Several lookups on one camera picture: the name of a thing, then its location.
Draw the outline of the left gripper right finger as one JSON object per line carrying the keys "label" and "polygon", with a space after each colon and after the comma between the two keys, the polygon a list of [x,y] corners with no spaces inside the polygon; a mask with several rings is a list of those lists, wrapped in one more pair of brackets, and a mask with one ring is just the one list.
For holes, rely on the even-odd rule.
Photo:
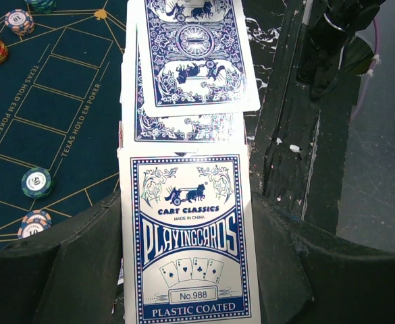
{"label": "left gripper right finger", "polygon": [[262,322],[395,323],[395,253],[251,202]]}

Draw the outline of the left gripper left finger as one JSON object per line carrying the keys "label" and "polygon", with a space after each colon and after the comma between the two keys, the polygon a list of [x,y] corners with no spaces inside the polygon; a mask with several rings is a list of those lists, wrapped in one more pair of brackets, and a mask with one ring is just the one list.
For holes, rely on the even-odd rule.
{"label": "left gripper left finger", "polygon": [[0,323],[109,323],[121,258],[114,192],[0,250]]}

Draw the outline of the blue chip stack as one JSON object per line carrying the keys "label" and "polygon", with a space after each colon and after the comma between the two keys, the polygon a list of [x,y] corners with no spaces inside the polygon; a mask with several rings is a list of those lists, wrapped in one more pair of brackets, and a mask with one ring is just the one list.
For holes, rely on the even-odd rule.
{"label": "blue chip stack", "polygon": [[14,9],[6,13],[5,25],[18,36],[25,36],[34,31],[33,17],[23,9]]}
{"label": "blue chip stack", "polygon": [[44,210],[33,210],[26,214],[18,229],[18,239],[27,238],[52,226],[50,214]]}

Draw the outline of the green chip stack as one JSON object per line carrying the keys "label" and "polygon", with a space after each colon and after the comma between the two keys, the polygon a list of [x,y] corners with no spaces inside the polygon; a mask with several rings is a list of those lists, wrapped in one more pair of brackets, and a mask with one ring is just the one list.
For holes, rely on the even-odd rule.
{"label": "green chip stack", "polygon": [[56,8],[56,0],[25,0],[32,11],[39,14],[51,14]]}
{"label": "green chip stack", "polygon": [[54,181],[50,172],[42,167],[29,169],[21,179],[22,192],[29,198],[43,198],[50,194]]}

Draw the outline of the playing card deck box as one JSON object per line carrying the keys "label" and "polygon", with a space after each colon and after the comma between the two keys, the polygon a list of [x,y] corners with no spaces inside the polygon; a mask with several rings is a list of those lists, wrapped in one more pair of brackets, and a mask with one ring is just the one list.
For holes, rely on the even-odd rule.
{"label": "playing card deck box", "polygon": [[121,148],[126,323],[260,323],[245,145]]}

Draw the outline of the blue backed playing cards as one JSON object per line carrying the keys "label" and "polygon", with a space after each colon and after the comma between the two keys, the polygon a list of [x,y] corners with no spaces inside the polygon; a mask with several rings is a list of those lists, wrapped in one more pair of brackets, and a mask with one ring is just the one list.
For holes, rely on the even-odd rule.
{"label": "blue backed playing cards", "polygon": [[243,144],[260,107],[240,1],[129,1],[124,142]]}

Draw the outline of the blue chip stack top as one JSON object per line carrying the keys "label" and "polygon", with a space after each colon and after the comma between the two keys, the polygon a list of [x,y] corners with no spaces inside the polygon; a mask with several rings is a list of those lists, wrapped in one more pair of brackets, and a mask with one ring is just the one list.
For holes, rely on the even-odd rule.
{"label": "blue chip stack top", "polygon": [[5,25],[18,36],[25,36],[34,31],[33,17],[23,9],[14,9],[6,13]]}

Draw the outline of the green chip stack top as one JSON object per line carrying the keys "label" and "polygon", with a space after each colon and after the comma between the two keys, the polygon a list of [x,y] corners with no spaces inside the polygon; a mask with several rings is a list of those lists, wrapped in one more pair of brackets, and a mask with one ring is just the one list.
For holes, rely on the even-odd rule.
{"label": "green chip stack top", "polygon": [[25,0],[32,11],[39,14],[51,14],[56,8],[56,0]]}

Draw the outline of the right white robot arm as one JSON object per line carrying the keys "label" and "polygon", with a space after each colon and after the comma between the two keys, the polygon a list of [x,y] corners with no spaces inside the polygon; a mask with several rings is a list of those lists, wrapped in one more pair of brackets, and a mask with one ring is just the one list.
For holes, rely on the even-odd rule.
{"label": "right white robot arm", "polygon": [[338,54],[345,60],[354,35],[366,29],[376,17],[383,1],[325,1],[325,9],[307,28],[302,46],[298,79],[310,85],[310,99],[317,101],[334,87],[343,63],[335,68]]}

